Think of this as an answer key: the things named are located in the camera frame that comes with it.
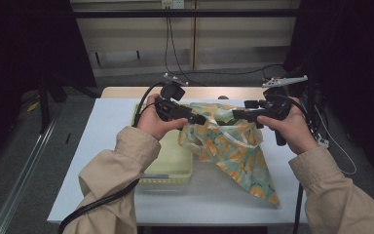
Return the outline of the dark curtain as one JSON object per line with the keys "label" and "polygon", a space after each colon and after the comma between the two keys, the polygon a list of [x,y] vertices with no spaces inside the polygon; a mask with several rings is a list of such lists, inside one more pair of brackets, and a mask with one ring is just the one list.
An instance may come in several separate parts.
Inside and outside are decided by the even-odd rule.
{"label": "dark curtain", "polygon": [[46,88],[60,101],[64,86],[95,85],[71,13],[70,0],[0,0],[0,149],[24,93]]}
{"label": "dark curtain", "polygon": [[301,0],[283,64],[321,92],[374,167],[374,0]]}

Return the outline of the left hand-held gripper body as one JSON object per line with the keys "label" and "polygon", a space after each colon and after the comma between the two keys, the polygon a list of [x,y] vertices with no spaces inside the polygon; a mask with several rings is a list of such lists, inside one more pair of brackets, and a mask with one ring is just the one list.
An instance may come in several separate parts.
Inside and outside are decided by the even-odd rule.
{"label": "left hand-held gripper body", "polygon": [[181,100],[185,91],[181,88],[183,82],[177,77],[170,77],[167,73],[164,74],[165,82],[160,91],[160,96],[156,98],[155,108],[159,117],[164,120],[174,120],[189,117],[189,109],[176,103]]}

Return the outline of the pale yellow perforated plastic basket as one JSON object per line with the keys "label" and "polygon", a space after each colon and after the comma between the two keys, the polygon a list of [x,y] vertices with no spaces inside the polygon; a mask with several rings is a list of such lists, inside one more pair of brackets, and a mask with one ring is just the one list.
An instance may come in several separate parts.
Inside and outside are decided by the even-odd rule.
{"label": "pale yellow perforated plastic basket", "polygon": [[169,131],[161,140],[158,158],[147,168],[141,184],[185,184],[193,172],[193,156],[178,143],[179,130]]}

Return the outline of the white wall socket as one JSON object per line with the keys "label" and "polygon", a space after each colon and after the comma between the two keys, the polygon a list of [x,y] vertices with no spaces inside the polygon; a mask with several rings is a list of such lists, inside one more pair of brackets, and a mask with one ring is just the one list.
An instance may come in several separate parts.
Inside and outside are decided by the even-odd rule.
{"label": "white wall socket", "polygon": [[161,0],[163,9],[183,9],[185,7],[184,0]]}

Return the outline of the person's right hand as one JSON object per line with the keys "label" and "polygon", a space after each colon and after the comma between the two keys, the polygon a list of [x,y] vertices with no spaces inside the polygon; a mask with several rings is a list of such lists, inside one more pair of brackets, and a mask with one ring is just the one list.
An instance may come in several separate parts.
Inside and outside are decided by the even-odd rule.
{"label": "person's right hand", "polygon": [[302,111],[296,105],[291,106],[284,120],[280,121],[266,116],[258,116],[257,121],[274,131],[278,131],[286,140],[291,151],[296,155],[318,147],[306,124]]}

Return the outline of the aluminium floor rail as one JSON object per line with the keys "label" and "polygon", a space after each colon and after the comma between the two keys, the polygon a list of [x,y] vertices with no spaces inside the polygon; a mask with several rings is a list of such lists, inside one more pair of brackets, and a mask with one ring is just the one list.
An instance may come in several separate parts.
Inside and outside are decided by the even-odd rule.
{"label": "aluminium floor rail", "polygon": [[29,154],[25,165],[20,172],[18,179],[6,198],[4,205],[0,209],[0,234],[6,234],[9,224],[11,223],[16,210],[19,207],[20,200],[25,192],[26,186],[31,180],[33,173],[43,155],[43,152],[50,140],[56,119],[54,119],[43,133],[41,133]]}

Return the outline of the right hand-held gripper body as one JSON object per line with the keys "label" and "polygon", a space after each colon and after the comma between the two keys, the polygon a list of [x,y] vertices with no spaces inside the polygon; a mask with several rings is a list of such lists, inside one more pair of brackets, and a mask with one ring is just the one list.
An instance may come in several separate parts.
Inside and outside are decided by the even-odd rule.
{"label": "right hand-held gripper body", "polygon": [[294,104],[291,97],[296,97],[297,89],[307,81],[307,76],[267,79],[262,84],[264,98],[259,101],[258,110],[267,117],[284,120]]}

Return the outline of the orange slice print cloth bag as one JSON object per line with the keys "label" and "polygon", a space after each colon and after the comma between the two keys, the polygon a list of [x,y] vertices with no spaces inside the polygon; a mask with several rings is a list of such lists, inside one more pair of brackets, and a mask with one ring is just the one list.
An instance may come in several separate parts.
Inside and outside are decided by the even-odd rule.
{"label": "orange slice print cloth bag", "polygon": [[249,194],[276,206],[281,204],[266,163],[262,133],[254,123],[235,119],[227,103],[191,102],[195,114],[206,118],[203,125],[188,124],[178,144],[203,162],[213,162]]}

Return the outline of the person's left hand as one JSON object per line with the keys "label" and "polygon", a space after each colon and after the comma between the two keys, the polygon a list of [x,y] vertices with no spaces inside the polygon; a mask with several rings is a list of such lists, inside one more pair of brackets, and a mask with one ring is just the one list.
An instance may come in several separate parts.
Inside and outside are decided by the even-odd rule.
{"label": "person's left hand", "polygon": [[159,117],[155,107],[155,101],[158,97],[158,94],[153,94],[148,97],[147,104],[136,126],[156,140],[161,140],[167,132],[186,126],[188,120],[186,118],[180,118],[163,121]]}

